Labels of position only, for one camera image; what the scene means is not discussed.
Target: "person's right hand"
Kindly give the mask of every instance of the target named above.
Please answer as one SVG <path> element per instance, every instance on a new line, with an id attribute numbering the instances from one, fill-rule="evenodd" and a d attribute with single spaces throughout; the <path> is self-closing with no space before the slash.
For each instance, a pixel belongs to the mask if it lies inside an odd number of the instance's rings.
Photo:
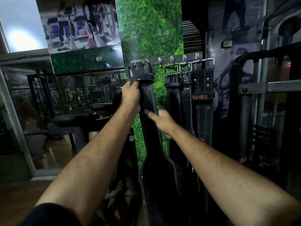
<path id="1" fill-rule="evenodd" d="M 159 110 L 159 116 L 149 110 L 145 110 L 144 113 L 156 123 L 162 132 L 166 133 L 169 139 L 173 139 L 173 132 L 179 128 L 179 125 L 166 110 Z"/>

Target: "poster of exercise bikes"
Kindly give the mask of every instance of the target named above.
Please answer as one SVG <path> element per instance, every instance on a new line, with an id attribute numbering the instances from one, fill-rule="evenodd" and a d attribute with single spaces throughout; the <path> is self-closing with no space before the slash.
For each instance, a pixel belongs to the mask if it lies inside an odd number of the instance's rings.
<path id="1" fill-rule="evenodd" d="M 37 0 L 50 54 L 120 43 L 114 2 Z"/>

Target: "person's left hand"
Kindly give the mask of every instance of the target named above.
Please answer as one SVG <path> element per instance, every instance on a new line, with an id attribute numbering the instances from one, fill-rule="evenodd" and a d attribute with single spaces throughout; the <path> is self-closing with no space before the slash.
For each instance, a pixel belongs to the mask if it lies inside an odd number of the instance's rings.
<path id="1" fill-rule="evenodd" d="M 138 81 L 134 82 L 133 84 L 131 84 L 131 82 L 128 81 L 123 87 L 121 87 L 121 103 L 131 108 L 136 115 L 140 112 L 140 90 L 138 89 L 138 87 Z"/>

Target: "hand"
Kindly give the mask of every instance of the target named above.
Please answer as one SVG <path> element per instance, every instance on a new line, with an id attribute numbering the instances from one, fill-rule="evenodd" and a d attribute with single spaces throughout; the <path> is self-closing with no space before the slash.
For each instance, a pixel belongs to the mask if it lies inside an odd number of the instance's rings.
<path id="1" fill-rule="evenodd" d="M 138 89 L 139 82 L 136 81 L 133 84 L 131 84 L 130 81 L 128 81 L 123 87 L 121 87 L 122 91 L 122 105 L 128 106 L 130 109 L 133 110 L 135 115 L 137 115 L 140 112 L 140 90 Z"/>
<path id="2" fill-rule="evenodd" d="M 173 120 L 166 110 L 160 109 L 159 116 L 149 110 L 145 110 L 144 113 L 156 123 L 157 127 L 162 132 L 166 133 L 169 139 L 173 139 L 174 130 L 180 126 Z"/>

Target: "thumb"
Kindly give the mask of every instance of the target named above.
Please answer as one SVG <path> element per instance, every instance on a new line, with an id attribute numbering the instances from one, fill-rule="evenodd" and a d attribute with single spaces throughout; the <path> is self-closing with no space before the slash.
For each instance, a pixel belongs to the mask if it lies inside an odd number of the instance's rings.
<path id="1" fill-rule="evenodd" d="M 144 113 L 145 113 L 150 119 L 152 119 L 154 122 L 156 122 L 156 121 L 157 121 L 157 118 L 159 117 L 159 116 L 157 116 L 155 113 L 149 111 L 148 109 L 144 110 Z"/>

